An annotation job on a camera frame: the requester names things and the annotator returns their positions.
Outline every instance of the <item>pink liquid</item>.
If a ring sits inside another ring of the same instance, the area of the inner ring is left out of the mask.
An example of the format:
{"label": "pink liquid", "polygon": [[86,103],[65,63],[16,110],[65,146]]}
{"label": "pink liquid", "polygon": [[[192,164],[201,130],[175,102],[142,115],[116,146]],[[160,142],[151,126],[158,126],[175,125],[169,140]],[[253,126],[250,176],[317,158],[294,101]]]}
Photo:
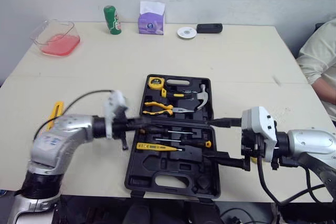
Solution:
{"label": "pink liquid", "polygon": [[69,55],[80,41],[79,36],[56,34],[52,36],[48,45],[41,47],[41,51],[48,55]]}

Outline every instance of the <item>open toolbox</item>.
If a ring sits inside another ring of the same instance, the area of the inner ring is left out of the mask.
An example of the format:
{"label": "open toolbox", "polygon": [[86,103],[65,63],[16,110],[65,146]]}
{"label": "open toolbox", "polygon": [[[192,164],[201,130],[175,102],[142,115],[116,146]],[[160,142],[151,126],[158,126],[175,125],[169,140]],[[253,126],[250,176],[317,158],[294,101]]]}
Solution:
{"label": "open toolbox", "polygon": [[[174,112],[174,108],[188,112]],[[216,151],[215,131],[206,124],[214,117],[210,80],[150,74],[140,114],[165,132],[136,131],[125,178],[126,188],[140,195],[152,191],[197,198],[219,197],[218,164],[202,155],[203,150]],[[162,145],[177,150],[162,151],[159,149]],[[156,179],[161,175],[178,179],[183,187],[159,185]]]}

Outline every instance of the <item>purple tissue box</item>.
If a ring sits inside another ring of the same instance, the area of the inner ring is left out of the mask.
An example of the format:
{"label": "purple tissue box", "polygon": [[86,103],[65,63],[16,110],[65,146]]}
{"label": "purple tissue box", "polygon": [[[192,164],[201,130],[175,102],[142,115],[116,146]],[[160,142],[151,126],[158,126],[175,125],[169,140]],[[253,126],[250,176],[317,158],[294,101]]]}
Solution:
{"label": "purple tissue box", "polygon": [[144,13],[138,20],[139,34],[163,35],[163,15]]}

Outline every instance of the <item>person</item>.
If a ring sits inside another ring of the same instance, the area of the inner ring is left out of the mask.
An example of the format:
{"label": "person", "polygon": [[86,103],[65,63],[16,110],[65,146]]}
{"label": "person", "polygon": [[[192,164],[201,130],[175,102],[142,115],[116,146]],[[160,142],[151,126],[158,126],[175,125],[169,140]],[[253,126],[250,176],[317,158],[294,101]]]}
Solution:
{"label": "person", "polygon": [[308,39],[297,63],[336,126],[336,19]]}

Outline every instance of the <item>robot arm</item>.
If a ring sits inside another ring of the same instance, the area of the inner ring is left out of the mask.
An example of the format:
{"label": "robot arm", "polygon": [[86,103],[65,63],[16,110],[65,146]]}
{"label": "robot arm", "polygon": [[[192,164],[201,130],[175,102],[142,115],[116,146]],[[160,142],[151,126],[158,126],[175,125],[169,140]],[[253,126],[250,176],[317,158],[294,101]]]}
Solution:
{"label": "robot arm", "polygon": [[319,130],[288,131],[289,157],[312,170],[336,200],[336,138]]}
{"label": "robot arm", "polygon": [[263,107],[244,111],[243,155],[262,156],[273,169],[303,166],[312,170],[336,200],[336,138],[319,130],[277,132],[276,122]]}
{"label": "robot arm", "polygon": [[15,224],[24,212],[46,211],[59,200],[60,185],[76,148],[94,138],[121,139],[126,150],[126,131],[146,126],[142,119],[127,119],[120,91],[110,94],[105,104],[106,117],[63,115],[54,127],[35,139],[28,171],[21,190],[16,193],[8,224]]}

